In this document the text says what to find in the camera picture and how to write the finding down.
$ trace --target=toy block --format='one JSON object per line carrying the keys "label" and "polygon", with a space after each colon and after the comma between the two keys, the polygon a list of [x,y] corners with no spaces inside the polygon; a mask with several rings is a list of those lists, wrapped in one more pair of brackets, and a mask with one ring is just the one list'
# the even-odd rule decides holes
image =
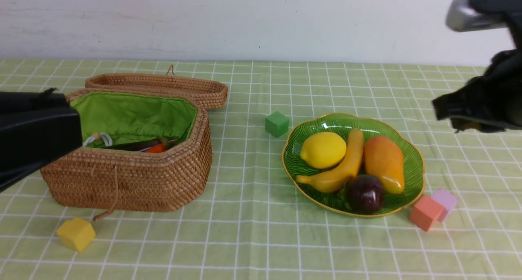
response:
{"label": "toy block", "polygon": [[66,247],[83,252],[84,249],[95,239],[96,232],[93,225],[82,218],[74,218],[65,221],[56,230],[60,241]]}
{"label": "toy block", "polygon": [[273,137],[278,138],[288,131],[290,119],[281,112],[274,112],[265,119],[265,130]]}
{"label": "toy block", "polygon": [[444,207],[442,214],[438,217],[439,222],[444,221],[446,216],[453,211],[458,203],[458,198],[455,195],[452,195],[449,191],[442,188],[437,189],[437,191],[431,195],[431,198]]}
{"label": "toy block", "polygon": [[438,220],[442,211],[444,211],[444,206],[434,201],[428,195],[425,195],[416,202],[414,208],[411,210],[410,221],[422,230],[428,232]]}

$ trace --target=yellow cube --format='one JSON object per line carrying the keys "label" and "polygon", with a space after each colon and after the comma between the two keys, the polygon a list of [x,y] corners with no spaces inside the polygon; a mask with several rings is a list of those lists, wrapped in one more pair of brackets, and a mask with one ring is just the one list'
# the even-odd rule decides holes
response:
{"label": "yellow cube", "polygon": [[93,225],[82,218],[74,218],[65,221],[56,230],[56,235],[66,247],[83,252],[84,249],[95,239],[96,232]]}

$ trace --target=plum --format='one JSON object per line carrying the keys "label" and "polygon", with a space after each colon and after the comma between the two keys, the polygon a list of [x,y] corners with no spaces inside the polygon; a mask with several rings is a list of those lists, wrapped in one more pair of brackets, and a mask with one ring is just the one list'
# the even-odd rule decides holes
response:
{"label": "plum", "polygon": [[360,174],[345,186],[345,201],[360,214],[370,215],[384,206],[384,187],[373,175]]}

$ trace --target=orange cube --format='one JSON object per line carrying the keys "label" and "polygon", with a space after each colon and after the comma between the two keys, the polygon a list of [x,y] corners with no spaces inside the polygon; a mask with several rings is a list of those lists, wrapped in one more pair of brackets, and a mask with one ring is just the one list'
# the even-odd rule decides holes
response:
{"label": "orange cube", "polygon": [[440,215],[444,212],[444,206],[433,200],[430,196],[423,196],[410,213],[410,221],[415,223],[419,228],[428,232],[429,229],[437,222]]}

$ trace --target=lemon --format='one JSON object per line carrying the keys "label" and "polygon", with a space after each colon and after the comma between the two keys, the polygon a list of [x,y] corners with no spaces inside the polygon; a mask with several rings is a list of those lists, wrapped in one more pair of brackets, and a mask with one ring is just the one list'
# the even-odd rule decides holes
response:
{"label": "lemon", "polygon": [[333,132],[319,132],[308,137],[301,147],[301,159],[310,167],[326,169],[345,157],[346,142]]}

